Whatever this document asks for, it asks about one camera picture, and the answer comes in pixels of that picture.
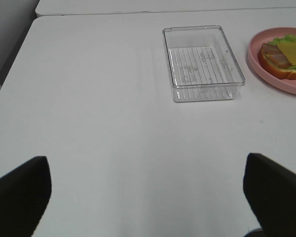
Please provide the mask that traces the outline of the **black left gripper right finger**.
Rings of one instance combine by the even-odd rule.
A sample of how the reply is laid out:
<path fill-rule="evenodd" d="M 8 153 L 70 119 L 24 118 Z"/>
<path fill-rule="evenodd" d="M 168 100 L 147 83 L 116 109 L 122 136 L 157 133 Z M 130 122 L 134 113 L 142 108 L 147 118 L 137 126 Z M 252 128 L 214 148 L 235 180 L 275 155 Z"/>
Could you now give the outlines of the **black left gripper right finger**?
<path fill-rule="evenodd" d="M 263 237 L 296 237 L 296 174 L 270 158 L 250 153 L 243 192 Z"/>

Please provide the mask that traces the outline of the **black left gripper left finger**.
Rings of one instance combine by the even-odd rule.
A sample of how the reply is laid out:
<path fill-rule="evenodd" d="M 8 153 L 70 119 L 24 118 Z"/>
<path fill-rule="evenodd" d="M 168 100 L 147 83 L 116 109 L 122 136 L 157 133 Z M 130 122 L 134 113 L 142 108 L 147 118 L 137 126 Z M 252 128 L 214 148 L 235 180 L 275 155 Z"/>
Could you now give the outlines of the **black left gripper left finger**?
<path fill-rule="evenodd" d="M 51 197 L 46 157 L 34 157 L 0 178 L 0 237 L 31 237 Z"/>

